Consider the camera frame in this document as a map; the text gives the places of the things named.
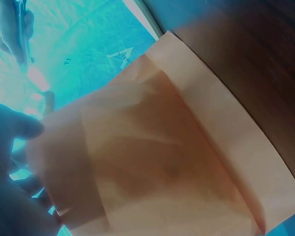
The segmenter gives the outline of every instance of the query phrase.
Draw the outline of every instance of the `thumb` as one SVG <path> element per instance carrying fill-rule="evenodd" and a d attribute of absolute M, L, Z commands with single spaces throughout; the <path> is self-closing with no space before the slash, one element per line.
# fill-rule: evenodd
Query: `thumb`
<path fill-rule="evenodd" d="M 24 63 L 24 55 L 21 47 L 18 45 L 17 40 L 8 40 L 4 41 L 6 46 L 8 47 L 9 51 L 11 52 L 11 55 L 16 59 L 17 63 L 21 65 Z"/>

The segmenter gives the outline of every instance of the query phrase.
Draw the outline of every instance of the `dark wood surface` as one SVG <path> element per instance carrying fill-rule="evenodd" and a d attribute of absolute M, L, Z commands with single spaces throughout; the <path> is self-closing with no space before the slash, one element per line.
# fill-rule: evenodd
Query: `dark wood surface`
<path fill-rule="evenodd" d="M 235 95 L 295 177 L 295 0 L 145 3 Z"/>

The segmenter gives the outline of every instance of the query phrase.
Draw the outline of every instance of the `paper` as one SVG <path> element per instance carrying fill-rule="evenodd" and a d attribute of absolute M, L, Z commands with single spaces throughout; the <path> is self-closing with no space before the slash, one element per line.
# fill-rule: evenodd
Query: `paper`
<path fill-rule="evenodd" d="M 253 236 L 295 213 L 279 154 L 169 32 L 44 123 L 29 163 L 73 235 Z"/>

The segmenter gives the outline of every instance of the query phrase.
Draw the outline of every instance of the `paper envelope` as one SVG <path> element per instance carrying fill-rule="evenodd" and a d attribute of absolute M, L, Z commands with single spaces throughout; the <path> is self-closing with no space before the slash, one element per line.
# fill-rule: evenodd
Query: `paper envelope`
<path fill-rule="evenodd" d="M 75 236 L 254 236 L 295 213 L 295 180 L 221 81 L 170 32 L 27 145 Z"/>

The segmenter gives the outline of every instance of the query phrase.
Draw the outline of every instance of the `hand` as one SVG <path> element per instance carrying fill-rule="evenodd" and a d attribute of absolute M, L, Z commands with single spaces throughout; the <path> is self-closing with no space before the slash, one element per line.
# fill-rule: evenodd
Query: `hand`
<path fill-rule="evenodd" d="M 17 39 L 17 24 L 14 0 L 0 0 L 0 48 L 6 53 L 11 54 L 19 65 L 24 62 L 22 49 Z M 33 35 L 34 15 L 27 11 L 24 17 L 26 27 L 26 37 L 30 39 Z"/>
<path fill-rule="evenodd" d="M 0 235 L 56 236 L 60 229 L 57 218 L 46 210 L 51 205 L 46 192 L 37 201 L 30 197 L 41 188 L 40 182 L 34 176 L 16 182 L 8 174 L 14 138 L 35 138 L 43 130 L 37 120 L 0 104 Z"/>

